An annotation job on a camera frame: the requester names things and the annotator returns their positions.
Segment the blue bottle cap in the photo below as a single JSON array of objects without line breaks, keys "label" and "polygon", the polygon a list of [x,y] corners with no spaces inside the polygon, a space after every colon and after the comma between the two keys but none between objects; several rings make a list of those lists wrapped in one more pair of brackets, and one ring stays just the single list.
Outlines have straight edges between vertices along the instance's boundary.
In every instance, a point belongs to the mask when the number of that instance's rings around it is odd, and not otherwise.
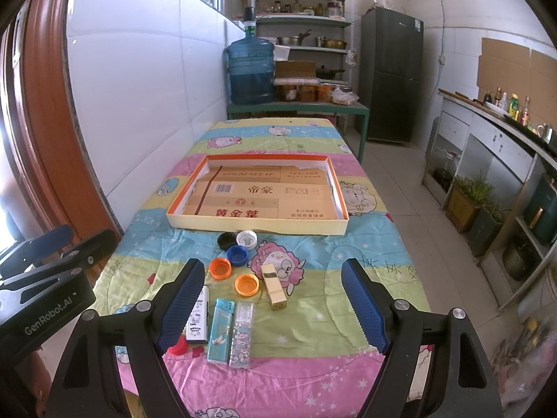
[{"label": "blue bottle cap", "polygon": [[241,267],[248,264],[249,253],[242,245],[233,245],[227,250],[227,259],[232,267]]}]

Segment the cardboard sheet on wall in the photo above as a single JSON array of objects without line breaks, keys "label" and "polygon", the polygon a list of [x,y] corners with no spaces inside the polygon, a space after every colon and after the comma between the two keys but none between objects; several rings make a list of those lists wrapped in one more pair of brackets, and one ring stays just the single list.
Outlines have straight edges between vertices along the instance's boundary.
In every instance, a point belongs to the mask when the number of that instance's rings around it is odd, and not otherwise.
[{"label": "cardboard sheet on wall", "polygon": [[519,97],[520,107],[529,97],[529,122],[556,129],[557,61],[526,46],[490,38],[481,40],[477,86],[479,99],[500,88]]}]

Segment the dark refrigerator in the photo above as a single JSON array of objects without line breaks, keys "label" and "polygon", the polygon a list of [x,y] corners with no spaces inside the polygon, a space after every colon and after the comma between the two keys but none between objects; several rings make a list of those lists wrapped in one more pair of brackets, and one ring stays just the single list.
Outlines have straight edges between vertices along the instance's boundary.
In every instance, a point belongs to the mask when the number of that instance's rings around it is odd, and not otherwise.
[{"label": "dark refrigerator", "polygon": [[391,9],[362,16],[358,95],[370,110],[366,138],[411,141],[421,86],[424,24]]}]

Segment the plastic bag on table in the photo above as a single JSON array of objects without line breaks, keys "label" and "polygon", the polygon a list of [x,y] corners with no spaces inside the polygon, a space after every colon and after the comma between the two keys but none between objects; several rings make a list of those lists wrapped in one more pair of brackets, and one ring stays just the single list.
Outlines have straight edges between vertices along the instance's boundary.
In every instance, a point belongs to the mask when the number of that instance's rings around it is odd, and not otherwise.
[{"label": "plastic bag on table", "polygon": [[359,96],[356,93],[343,91],[339,87],[331,92],[331,102],[336,105],[351,106],[357,103],[358,100]]}]

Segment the clear glitter lighter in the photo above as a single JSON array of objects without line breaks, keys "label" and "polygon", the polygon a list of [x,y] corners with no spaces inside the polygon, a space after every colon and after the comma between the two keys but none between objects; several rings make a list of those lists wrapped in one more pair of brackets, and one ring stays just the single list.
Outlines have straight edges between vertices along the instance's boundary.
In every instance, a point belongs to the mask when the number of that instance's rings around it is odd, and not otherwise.
[{"label": "clear glitter lighter", "polygon": [[239,302],[236,306],[232,329],[228,365],[235,369],[248,369],[253,336],[254,304]]}]

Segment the orange bottle cap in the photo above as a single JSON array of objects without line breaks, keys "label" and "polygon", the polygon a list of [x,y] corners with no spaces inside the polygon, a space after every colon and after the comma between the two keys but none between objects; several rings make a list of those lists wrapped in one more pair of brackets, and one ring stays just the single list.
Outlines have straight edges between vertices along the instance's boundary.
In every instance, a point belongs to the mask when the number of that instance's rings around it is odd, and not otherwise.
[{"label": "orange bottle cap", "polygon": [[239,274],[234,281],[236,293],[243,297],[256,295],[260,290],[260,281],[254,274]]},{"label": "orange bottle cap", "polygon": [[209,272],[215,280],[224,280],[230,277],[232,266],[227,258],[214,258],[209,265]]}]

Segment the gold lighter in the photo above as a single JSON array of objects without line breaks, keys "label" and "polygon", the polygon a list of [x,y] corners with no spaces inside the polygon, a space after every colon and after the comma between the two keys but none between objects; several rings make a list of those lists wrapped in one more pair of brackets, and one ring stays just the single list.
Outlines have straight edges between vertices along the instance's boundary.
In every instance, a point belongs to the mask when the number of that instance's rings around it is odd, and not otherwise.
[{"label": "gold lighter", "polygon": [[287,298],[280,283],[280,279],[277,276],[275,266],[273,264],[264,264],[261,267],[261,273],[270,299],[271,309],[285,309],[287,306]]}]

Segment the white bottle cap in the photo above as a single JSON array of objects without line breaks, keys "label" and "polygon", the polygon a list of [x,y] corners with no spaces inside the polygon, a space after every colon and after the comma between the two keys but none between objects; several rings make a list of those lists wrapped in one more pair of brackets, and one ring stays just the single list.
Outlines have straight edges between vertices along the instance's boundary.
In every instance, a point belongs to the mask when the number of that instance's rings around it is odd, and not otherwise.
[{"label": "white bottle cap", "polygon": [[243,230],[236,235],[237,245],[244,246],[248,251],[257,247],[258,236],[252,230]]}]

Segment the white cartoon lighter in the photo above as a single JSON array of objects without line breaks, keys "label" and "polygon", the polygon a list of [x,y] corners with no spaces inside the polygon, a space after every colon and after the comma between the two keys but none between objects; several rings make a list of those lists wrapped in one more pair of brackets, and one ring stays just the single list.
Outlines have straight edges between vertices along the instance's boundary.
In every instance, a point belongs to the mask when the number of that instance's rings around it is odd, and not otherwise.
[{"label": "white cartoon lighter", "polygon": [[202,287],[185,326],[187,342],[208,342],[209,287]]}]

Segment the red bottle cap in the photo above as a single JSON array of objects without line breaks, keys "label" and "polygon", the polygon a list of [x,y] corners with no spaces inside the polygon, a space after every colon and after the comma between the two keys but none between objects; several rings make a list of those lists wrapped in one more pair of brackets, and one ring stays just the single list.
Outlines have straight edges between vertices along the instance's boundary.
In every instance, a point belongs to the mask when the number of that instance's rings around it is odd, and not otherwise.
[{"label": "red bottle cap", "polygon": [[175,357],[180,357],[185,355],[188,349],[189,349],[189,344],[185,336],[181,334],[176,344],[167,349],[167,353]]}]

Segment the colourful cartoon bed sheet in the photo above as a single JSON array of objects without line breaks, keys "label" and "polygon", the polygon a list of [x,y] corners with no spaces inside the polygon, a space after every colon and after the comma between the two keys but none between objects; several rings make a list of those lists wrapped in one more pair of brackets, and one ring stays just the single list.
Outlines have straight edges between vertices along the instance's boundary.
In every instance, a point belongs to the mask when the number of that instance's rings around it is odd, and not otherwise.
[{"label": "colourful cartoon bed sheet", "polygon": [[349,222],[343,236],[260,233],[246,265],[275,267],[287,305],[273,310],[266,292],[252,297],[248,368],[207,359],[205,345],[164,361],[194,417],[353,417],[382,366],[341,283],[355,258],[371,279],[418,310],[429,303],[382,199],[333,125],[277,118],[215,124],[136,213],[94,287],[94,308],[121,313],[152,298],[190,258],[209,263],[222,252],[213,232],[174,229],[166,211],[203,157],[213,154],[324,154],[333,163]]}]

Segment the green side table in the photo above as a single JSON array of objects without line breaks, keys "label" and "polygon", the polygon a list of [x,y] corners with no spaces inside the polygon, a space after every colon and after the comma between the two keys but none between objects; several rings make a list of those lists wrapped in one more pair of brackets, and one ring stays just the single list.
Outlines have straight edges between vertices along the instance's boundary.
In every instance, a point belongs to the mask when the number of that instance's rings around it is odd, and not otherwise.
[{"label": "green side table", "polygon": [[366,149],[367,130],[370,120],[370,109],[359,102],[344,106],[325,102],[282,102],[274,101],[264,104],[237,105],[228,104],[228,120],[234,120],[238,114],[252,113],[302,113],[302,114],[326,114],[326,115],[353,115],[362,118],[362,131],[360,132],[360,142],[358,147],[357,159],[362,163],[364,150]]}]

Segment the blue water jug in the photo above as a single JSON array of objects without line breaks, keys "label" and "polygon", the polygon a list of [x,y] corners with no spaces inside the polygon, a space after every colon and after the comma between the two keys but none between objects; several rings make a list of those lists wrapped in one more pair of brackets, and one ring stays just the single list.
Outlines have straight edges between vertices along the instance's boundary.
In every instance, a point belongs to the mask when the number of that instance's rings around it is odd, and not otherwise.
[{"label": "blue water jug", "polygon": [[244,38],[227,47],[230,100],[235,105],[259,105],[274,100],[275,46],[256,36],[253,7],[244,9]]}]

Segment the black bottle cap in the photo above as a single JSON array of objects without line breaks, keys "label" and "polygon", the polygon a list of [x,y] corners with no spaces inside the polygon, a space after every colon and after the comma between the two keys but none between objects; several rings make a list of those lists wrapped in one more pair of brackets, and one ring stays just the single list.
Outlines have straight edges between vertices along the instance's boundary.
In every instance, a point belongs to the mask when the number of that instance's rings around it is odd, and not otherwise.
[{"label": "black bottle cap", "polygon": [[222,251],[228,251],[234,245],[237,245],[237,234],[233,232],[223,232],[217,238],[217,244]]}]

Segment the teal lighter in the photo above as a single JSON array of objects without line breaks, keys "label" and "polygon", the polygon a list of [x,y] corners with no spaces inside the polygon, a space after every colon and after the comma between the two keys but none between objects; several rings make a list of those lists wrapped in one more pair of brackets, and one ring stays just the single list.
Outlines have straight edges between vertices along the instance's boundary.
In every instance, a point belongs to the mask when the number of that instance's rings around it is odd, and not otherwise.
[{"label": "teal lighter", "polygon": [[216,299],[208,343],[208,362],[228,364],[234,311],[234,301]]}]

